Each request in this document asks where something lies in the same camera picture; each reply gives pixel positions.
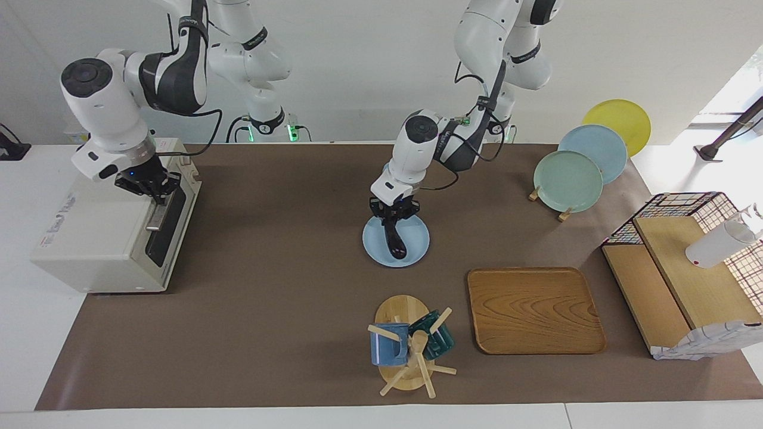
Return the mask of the wooden serving tray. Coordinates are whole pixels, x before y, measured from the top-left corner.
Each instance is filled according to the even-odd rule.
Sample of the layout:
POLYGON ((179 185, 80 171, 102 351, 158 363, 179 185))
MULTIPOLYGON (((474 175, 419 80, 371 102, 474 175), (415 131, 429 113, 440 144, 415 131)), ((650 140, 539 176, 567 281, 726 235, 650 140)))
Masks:
POLYGON ((472 269, 466 276, 476 347, 488 355, 597 354, 607 339, 574 267, 472 269))

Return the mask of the oven glass door with handle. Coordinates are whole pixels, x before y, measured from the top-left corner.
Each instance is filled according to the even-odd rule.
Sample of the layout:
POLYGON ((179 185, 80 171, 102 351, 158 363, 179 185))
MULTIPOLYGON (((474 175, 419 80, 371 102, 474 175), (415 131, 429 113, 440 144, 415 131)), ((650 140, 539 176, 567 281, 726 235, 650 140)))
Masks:
POLYGON ((147 290, 166 290, 185 231, 198 197, 199 182, 189 181, 179 172, 172 172, 179 179, 179 187, 166 198, 164 206, 151 203, 147 226, 141 231, 141 241, 136 247, 136 261, 139 261, 147 275, 156 286, 147 286, 147 290), (149 226, 156 209, 160 209, 162 224, 150 230, 149 226))

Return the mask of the light blue racked plate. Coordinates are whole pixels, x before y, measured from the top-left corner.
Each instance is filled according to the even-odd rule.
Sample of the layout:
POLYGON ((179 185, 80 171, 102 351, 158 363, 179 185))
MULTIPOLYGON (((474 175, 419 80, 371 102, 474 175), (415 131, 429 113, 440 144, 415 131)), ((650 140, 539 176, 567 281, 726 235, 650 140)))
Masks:
POLYGON ((558 150, 573 151, 592 160, 600 169, 603 184, 613 182, 624 171, 628 152, 616 131, 603 125, 580 125, 565 134, 558 150))

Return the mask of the black clamp mount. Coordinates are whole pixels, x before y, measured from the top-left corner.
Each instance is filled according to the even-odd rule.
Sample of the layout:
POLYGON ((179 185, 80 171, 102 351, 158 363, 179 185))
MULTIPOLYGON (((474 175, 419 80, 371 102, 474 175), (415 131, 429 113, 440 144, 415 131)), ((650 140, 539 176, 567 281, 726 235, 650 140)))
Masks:
POLYGON ((31 149, 31 144, 23 143, 21 139, 9 127, 0 122, 0 160, 22 160, 31 149))

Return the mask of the yellow plate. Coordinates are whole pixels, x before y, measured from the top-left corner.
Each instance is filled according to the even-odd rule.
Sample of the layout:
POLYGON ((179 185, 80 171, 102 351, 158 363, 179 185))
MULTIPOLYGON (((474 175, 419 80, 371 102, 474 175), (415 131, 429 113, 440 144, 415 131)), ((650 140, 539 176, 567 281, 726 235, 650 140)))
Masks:
POLYGON ((583 125, 602 125, 619 134, 626 145, 628 157, 640 152, 652 134, 652 122, 640 105, 630 100, 605 100, 590 108, 583 125))

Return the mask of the pale green plate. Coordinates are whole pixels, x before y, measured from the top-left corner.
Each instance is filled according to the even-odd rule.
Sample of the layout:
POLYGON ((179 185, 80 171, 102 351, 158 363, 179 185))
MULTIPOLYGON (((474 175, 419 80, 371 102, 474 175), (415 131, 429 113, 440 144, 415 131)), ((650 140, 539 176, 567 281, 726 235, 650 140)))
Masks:
POLYGON ((586 211, 599 200, 603 176, 597 164, 583 154, 557 150, 539 161, 534 187, 541 201, 557 212, 586 211))

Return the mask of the wooden plate rack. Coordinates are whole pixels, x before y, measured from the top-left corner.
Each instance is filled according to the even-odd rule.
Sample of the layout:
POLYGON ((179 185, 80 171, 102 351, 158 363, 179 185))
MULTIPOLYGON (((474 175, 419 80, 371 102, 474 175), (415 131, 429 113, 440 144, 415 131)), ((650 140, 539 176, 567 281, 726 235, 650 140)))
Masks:
MULTIPOLYGON (((537 186, 536 188, 534 188, 534 190, 528 195, 528 197, 527 197, 528 200, 529 201, 536 201, 539 198, 539 191, 540 190, 541 190, 540 186, 537 186)), ((557 220, 559 222, 565 222, 570 217, 571 214, 572 214, 572 208, 570 207, 565 212, 561 213, 557 217, 557 220)))

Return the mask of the black stand pole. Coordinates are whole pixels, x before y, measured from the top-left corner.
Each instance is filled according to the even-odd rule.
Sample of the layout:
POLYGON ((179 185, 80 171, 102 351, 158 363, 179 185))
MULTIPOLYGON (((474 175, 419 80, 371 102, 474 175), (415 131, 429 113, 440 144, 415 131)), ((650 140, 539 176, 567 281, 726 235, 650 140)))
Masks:
POLYGON ((721 160, 716 158, 720 147, 727 143, 731 139, 739 138, 744 134, 752 131, 755 126, 763 123, 763 95, 761 95, 755 102, 742 112, 742 114, 732 124, 719 135, 710 144, 703 146, 695 146, 694 152, 698 158, 705 162, 719 163, 721 160))

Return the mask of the cream toaster oven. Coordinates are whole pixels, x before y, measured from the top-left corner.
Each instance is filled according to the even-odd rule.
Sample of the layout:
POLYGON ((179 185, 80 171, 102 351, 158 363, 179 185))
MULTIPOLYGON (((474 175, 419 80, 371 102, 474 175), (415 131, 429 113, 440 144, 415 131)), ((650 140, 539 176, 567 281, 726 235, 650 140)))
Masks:
MULTIPOLYGON (((201 179, 191 158, 165 157, 162 163, 168 171, 199 182, 199 194, 201 179)), ((30 260, 81 293, 160 293, 164 290, 146 289, 156 283, 136 261, 151 203, 155 204, 149 196, 116 187, 113 179, 96 183, 79 176, 30 260)), ((156 209, 149 229, 162 221, 156 209)))

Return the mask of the wooden mug tree stand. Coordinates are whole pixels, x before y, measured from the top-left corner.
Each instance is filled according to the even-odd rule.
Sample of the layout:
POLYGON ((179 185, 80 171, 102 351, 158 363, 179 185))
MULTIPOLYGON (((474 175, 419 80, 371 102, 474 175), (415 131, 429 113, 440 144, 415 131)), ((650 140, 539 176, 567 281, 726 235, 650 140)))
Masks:
MULTIPOLYGON (((422 301, 413 296, 393 296, 380 305, 374 316, 374 322, 368 326, 368 332, 376 333, 391 340, 401 340, 397 334, 393 334, 386 329, 376 328, 373 324, 406 323, 410 326, 414 321, 422 318, 429 312, 431 310, 422 301)), ((447 309, 440 310, 439 312, 441 317, 431 327, 431 333, 437 331, 441 324, 446 324, 446 320, 452 313, 452 310, 447 307, 447 309)), ((427 390, 428 397, 434 399, 436 392, 432 383, 433 373, 456 374, 456 369, 439 366, 436 363, 436 359, 427 360, 423 357, 423 350, 427 345, 427 340, 428 334, 424 331, 415 331, 412 337, 408 335, 408 363, 403 366, 374 365, 378 367, 379 373, 385 381, 385 385, 380 391, 381 396, 386 396, 392 389, 411 391, 424 387, 427 390)))

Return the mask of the white marbled cloth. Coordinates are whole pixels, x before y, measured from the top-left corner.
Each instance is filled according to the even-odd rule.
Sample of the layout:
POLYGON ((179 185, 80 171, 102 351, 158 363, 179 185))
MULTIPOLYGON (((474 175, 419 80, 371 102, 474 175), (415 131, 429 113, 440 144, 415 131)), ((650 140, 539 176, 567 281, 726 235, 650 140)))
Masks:
POLYGON ((708 324, 686 334, 675 347, 651 347, 653 359, 716 358, 722 354, 763 343, 763 323, 727 321, 708 324))

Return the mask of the blue mug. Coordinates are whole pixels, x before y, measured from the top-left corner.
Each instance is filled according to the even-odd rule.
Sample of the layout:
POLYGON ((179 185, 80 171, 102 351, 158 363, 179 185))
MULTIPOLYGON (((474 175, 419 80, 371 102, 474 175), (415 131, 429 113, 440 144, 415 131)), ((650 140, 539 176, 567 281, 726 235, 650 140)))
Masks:
POLYGON ((403 366, 408 363, 408 329, 406 323, 378 323, 376 328, 397 334, 401 340, 391 340, 370 333, 371 363, 376 366, 403 366))

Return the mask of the white cup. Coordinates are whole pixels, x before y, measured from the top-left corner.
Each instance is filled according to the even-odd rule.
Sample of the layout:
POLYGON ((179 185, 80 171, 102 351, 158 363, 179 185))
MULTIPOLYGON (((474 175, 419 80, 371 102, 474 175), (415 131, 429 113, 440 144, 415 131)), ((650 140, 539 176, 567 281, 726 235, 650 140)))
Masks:
POLYGON ((763 239, 763 203, 756 201, 735 212, 698 241, 690 244, 685 256, 690 263, 709 269, 763 239))

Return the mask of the dark purple eggplant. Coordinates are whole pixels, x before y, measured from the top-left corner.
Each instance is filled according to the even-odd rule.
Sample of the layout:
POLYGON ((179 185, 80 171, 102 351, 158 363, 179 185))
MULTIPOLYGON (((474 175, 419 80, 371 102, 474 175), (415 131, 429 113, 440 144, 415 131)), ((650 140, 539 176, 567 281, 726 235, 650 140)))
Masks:
POLYGON ((390 255, 395 258, 395 260, 403 260, 408 255, 408 248, 398 233, 398 218, 390 217, 388 220, 389 224, 386 228, 383 228, 387 249, 389 250, 390 255))

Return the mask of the brown table mat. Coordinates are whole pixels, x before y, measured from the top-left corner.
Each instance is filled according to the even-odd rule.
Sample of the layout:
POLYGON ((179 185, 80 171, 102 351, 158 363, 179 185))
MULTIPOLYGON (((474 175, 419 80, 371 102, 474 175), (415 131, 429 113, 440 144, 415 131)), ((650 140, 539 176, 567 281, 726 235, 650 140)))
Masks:
POLYGON ((652 359, 599 250, 648 199, 634 166, 596 206, 560 223, 530 203, 553 145, 504 147, 442 192, 418 195, 431 246, 405 269, 366 255, 370 184, 386 145, 221 145, 194 160, 202 187, 168 290, 89 295, 38 410, 427 403, 392 391, 370 363, 366 327, 405 294, 453 310, 454 349, 436 403, 761 399, 741 352, 652 359), (607 337, 591 355, 488 356, 472 335, 466 275, 476 268, 575 267, 607 337))

